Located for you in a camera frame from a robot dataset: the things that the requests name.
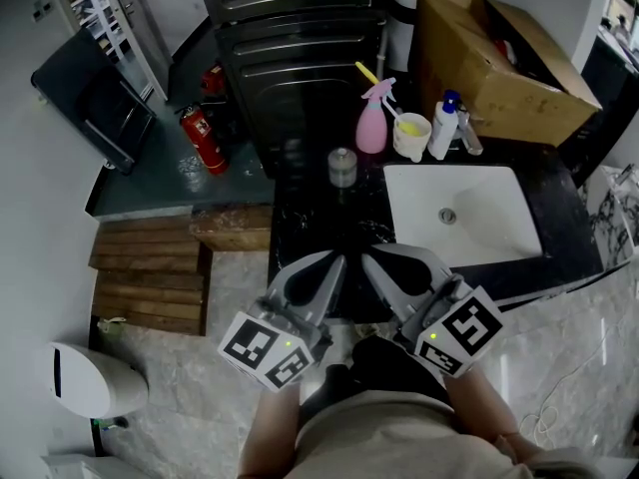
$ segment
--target bottle with blue cap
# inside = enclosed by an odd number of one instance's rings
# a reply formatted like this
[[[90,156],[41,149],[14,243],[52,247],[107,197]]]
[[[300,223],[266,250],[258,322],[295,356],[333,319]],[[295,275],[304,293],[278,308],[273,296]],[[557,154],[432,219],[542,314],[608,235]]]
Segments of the bottle with blue cap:
[[[458,101],[459,94],[457,92],[446,90],[443,93],[443,101],[440,101],[435,106],[432,136],[428,141],[428,152],[440,161],[446,156],[459,124],[459,118],[457,117]]]

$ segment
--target person's left arm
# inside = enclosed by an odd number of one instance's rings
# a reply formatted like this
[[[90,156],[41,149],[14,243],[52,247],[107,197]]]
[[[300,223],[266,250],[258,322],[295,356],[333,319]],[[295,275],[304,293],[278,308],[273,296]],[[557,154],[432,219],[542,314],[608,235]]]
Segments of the person's left arm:
[[[285,477],[295,463],[300,385],[263,392],[240,458],[239,479]]]

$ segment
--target white cup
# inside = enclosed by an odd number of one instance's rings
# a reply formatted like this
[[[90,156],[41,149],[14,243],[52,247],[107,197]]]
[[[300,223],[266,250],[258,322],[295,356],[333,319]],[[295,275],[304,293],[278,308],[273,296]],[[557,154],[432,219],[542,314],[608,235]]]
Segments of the white cup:
[[[430,134],[432,132],[432,126],[430,122],[420,114],[401,114],[401,119],[405,123],[413,123],[420,131],[418,137],[409,135],[403,132],[399,128],[399,121],[395,119],[392,126],[392,146],[395,150],[406,158],[410,158],[413,162],[417,163],[421,161],[421,155],[423,155]]]

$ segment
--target cord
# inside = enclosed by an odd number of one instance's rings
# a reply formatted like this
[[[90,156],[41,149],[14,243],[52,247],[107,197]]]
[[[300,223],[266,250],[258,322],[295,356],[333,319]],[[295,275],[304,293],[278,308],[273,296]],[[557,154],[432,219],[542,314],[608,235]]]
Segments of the cord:
[[[550,399],[552,394],[555,393],[555,391],[557,390],[559,385],[564,380],[566,380],[566,379],[570,378],[571,376],[575,375],[582,368],[584,368],[586,365],[588,365],[590,360],[592,360],[595,356],[597,356],[597,353],[601,349],[601,346],[603,346],[603,343],[606,341],[606,338],[608,337],[608,334],[610,332],[612,332],[614,329],[619,327],[619,325],[623,322],[623,320],[625,319],[626,315],[628,314],[628,312],[630,310],[631,309],[626,309],[624,314],[619,318],[619,321],[617,321],[610,328],[608,328],[608,330],[606,331],[604,336],[599,341],[599,344],[597,345],[595,350],[590,354],[590,356],[588,358],[586,358],[586,360],[584,362],[582,362],[580,365],[578,365],[572,372],[569,372],[565,376],[562,376],[561,378],[559,378],[559,381],[557,381],[557,383],[555,383],[555,386],[552,387],[552,390],[550,390],[550,393],[544,398],[543,402],[541,403],[541,406],[539,407],[539,411],[536,414],[535,413],[528,413],[523,419],[521,419],[521,422],[519,423],[519,432],[520,433],[522,433],[522,427],[523,427],[524,423],[526,422],[526,420],[528,420],[529,418],[533,418],[535,420],[535,425],[532,428],[532,437],[533,437],[533,440],[535,442],[535,445],[537,445],[539,447],[542,447],[542,445],[539,443],[539,440],[537,439],[537,434],[539,434],[539,435],[545,435],[546,436],[546,438],[550,441],[550,444],[552,445],[551,449],[555,449],[556,448],[555,442],[552,439],[552,437],[550,436],[550,429],[552,429],[552,427],[555,425],[557,420],[559,420],[559,410],[557,408],[555,408],[554,406],[552,406],[552,405],[546,406],[546,403],[548,402],[548,399]],[[544,420],[544,414],[546,413],[546,410],[554,410],[554,412],[555,412],[555,417],[550,422],[548,422],[547,419]]]

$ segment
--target black pants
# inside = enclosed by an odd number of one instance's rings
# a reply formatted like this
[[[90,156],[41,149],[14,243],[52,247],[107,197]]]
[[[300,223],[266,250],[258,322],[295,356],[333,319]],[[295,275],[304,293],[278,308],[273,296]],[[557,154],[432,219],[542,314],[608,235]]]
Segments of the black pants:
[[[365,390],[416,392],[450,406],[446,390],[403,349],[381,337],[369,337],[352,350],[353,365],[331,365],[326,380],[301,407],[300,427],[332,404]]]

